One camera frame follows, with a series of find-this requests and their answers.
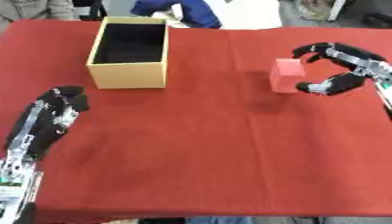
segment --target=white object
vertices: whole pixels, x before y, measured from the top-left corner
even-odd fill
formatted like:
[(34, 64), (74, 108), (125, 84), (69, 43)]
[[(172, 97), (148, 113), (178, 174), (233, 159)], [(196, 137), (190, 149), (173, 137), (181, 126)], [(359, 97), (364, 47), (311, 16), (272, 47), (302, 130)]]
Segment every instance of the white object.
[(333, 7), (331, 8), (331, 13), (328, 18), (329, 21), (336, 20), (341, 9), (343, 9), (343, 5), (345, 5), (345, 3), (346, 3), (346, 0), (335, 0), (335, 3), (333, 4)]
[(277, 0), (204, 0), (222, 22), (221, 29), (258, 30), (282, 26)]

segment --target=red cube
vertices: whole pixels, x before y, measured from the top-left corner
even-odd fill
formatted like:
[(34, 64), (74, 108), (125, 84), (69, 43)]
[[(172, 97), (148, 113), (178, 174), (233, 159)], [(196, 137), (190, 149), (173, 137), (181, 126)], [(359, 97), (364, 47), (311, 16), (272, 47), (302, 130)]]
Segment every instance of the red cube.
[(272, 91), (281, 94), (297, 92), (296, 85), (306, 76), (299, 59), (276, 59), (269, 75)]

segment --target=cardboard box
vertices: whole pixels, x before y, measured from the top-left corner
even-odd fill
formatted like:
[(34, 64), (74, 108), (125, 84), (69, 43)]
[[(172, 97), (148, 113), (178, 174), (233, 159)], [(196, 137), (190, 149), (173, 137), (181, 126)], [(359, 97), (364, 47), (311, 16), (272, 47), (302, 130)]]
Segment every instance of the cardboard box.
[(98, 88), (164, 88), (167, 53), (164, 19), (105, 17), (87, 68)]

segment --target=red tablecloth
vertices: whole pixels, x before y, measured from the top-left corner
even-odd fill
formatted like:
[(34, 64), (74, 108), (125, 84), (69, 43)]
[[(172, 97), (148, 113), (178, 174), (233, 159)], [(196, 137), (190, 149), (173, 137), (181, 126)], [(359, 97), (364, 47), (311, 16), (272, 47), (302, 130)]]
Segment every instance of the red tablecloth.
[[(166, 89), (98, 90), (85, 67), (98, 26), (22, 21), (0, 37), (0, 139), (49, 88), (82, 85), (90, 99), (43, 163), (45, 219), (392, 215), (392, 124), (372, 84), (317, 97), (268, 82), (274, 58), (312, 42), (392, 58), (392, 31), (171, 29)], [(309, 80), (342, 71), (306, 68)]]

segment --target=floor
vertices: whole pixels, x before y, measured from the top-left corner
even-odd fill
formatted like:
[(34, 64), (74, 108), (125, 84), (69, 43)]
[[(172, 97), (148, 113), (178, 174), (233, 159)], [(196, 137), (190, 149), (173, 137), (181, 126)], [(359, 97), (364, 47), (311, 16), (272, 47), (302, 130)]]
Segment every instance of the floor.
[[(110, 16), (128, 17), (130, 9), (136, 0), (103, 0), (107, 5)], [(361, 24), (361, 18), (369, 11), (380, 11), (388, 13), (392, 11), (392, 1), (390, 0), (357, 0), (357, 3), (350, 7), (335, 22), (309, 21), (302, 19), (297, 14), (294, 0), (280, 0), (280, 16), (283, 26), (323, 26), (323, 27), (365, 27)], [(310, 219), (291, 217), (257, 217), (257, 224), (313, 224)], [(329, 217), (320, 219), (320, 224), (392, 224), (392, 218), (366, 218), (366, 217)]]

